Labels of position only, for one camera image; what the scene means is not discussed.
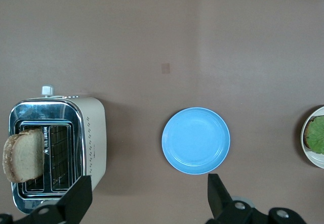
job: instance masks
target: plate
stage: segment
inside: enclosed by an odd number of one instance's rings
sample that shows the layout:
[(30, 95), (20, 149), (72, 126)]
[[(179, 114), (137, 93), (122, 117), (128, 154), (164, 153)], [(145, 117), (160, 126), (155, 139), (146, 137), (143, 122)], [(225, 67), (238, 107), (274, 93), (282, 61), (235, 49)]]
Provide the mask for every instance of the plate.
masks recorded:
[(175, 114), (162, 134), (168, 162), (187, 174), (203, 174), (218, 167), (227, 156), (230, 135), (225, 121), (206, 108), (188, 108)]
[(306, 155), (306, 157), (316, 166), (320, 167), (320, 168), (324, 168), (324, 155), (323, 154), (319, 154), (319, 153), (315, 153), (312, 152), (305, 144), (304, 144), (304, 133), (305, 133), (305, 128), (306, 125), (308, 123), (308, 121), (316, 116), (322, 116), (324, 115), (324, 107), (321, 107), (317, 110), (315, 110), (305, 121), (303, 128), (302, 128), (302, 133), (301, 133), (301, 143), (302, 143), (302, 148), (303, 151)]

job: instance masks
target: table surface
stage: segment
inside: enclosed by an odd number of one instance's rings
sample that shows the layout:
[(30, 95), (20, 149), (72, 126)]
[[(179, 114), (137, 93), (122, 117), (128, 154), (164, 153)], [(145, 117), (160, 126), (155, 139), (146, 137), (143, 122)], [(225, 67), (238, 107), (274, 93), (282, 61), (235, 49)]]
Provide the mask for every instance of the table surface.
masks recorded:
[[(164, 157), (179, 110), (227, 123), (218, 173), (233, 196), (323, 223), (324, 171), (300, 131), (323, 104), (324, 0), (0, 0), (0, 142), (8, 115), (43, 84), (106, 110), (107, 169), (82, 223), (205, 223), (207, 174)], [(23, 216), (0, 173), (1, 212)]]

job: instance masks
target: toaster knob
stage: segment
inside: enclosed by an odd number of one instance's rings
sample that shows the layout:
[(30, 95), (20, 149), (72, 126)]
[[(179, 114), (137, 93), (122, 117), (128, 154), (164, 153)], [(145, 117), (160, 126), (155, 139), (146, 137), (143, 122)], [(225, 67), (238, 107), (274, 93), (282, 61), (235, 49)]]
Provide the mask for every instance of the toaster knob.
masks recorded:
[(42, 95), (47, 98), (48, 96), (53, 96), (54, 95), (54, 87), (53, 85), (50, 84), (45, 84), (42, 87)]

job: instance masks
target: toaster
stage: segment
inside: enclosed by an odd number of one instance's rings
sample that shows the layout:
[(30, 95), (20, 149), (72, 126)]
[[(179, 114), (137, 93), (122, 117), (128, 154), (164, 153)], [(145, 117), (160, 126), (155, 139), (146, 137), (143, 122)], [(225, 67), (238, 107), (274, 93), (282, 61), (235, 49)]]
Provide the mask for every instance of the toaster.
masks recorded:
[(16, 104), (9, 115), (9, 135), (40, 128), (44, 134), (44, 171), (35, 180), (12, 183), (17, 208), (31, 213), (58, 201), (82, 175), (92, 190), (106, 171), (106, 120), (102, 103), (92, 97), (54, 96), (44, 85), (43, 98)]

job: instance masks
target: white plate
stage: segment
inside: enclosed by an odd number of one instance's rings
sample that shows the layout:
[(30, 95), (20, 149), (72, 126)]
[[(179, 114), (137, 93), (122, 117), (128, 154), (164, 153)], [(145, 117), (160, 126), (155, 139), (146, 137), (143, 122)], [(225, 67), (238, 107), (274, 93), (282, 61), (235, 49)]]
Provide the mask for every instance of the white plate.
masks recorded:
[(306, 125), (308, 123), (308, 121), (316, 116), (322, 116), (324, 115), (324, 107), (321, 107), (319, 109), (317, 109), (315, 112), (313, 112), (305, 121), (303, 128), (302, 128), (302, 133), (300, 136), (300, 140), (302, 143), (302, 148), (304, 150), (304, 153), (306, 154), (307, 158), (314, 163), (316, 166), (320, 167), (320, 168), (324, 168), (324, 154), (319, 154), (319, 153), (315, 153), (312, 152), (305, 144), (304, 144), (304, 132), (305, 132), (305, 128)]

